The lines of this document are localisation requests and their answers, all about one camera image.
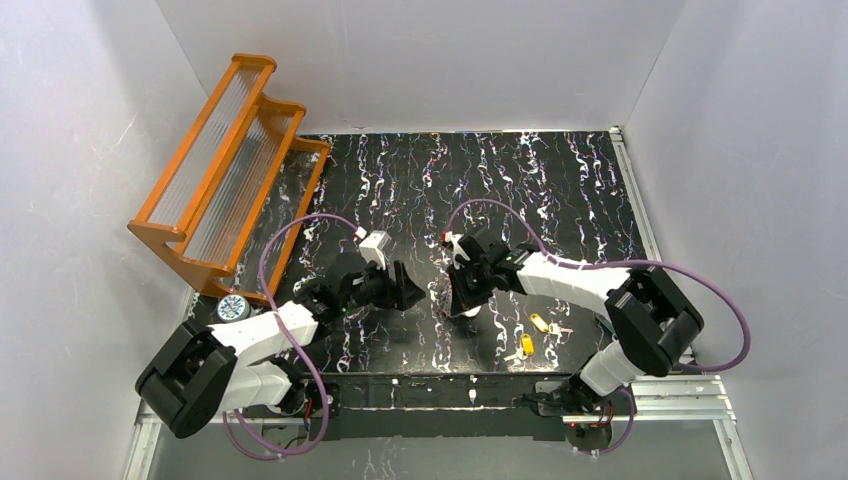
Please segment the white keyring holder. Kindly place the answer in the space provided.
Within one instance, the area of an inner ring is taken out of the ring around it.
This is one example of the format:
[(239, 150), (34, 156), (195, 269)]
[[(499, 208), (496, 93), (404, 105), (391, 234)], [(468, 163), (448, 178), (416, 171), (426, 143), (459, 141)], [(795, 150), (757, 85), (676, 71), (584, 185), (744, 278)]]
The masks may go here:
[(476, 284), (471, 273), (450, 266), (436, 289), (436, 308), (448, 318), (476, 316), (488, 295)]

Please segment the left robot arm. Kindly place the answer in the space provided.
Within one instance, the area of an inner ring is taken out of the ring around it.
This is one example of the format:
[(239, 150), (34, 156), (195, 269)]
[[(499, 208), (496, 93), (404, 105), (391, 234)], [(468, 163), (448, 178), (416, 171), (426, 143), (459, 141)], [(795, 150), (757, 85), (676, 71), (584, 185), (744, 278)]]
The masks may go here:
[(316, 400), (317, 384), (282, 353), (327, 336), (355, 308), (406, 311), (425, 296), (402, 262), (382, 269), (342, 253), (277, 311), (222, 324), (184, 321), (139, 375), (135, 390), (178, 438), (225, 411), (263, 405), (294, 413)]

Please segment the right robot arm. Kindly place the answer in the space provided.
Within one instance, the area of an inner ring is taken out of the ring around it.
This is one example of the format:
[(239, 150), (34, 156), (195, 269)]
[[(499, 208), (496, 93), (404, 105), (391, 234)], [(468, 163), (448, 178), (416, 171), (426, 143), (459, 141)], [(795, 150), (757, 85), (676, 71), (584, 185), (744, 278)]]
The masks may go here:
[(664, 377), (701, 333), (704, 320), (657, 266), (591, 270), (533, 244), (511, 247), (482, 232), (445, 232), (450, 251), (450, 313), (486, 304), (496, 291), (561, 300), (611, 322), (615, 338), (590, 356), (549, 400), (588, 408), (643, 375)]

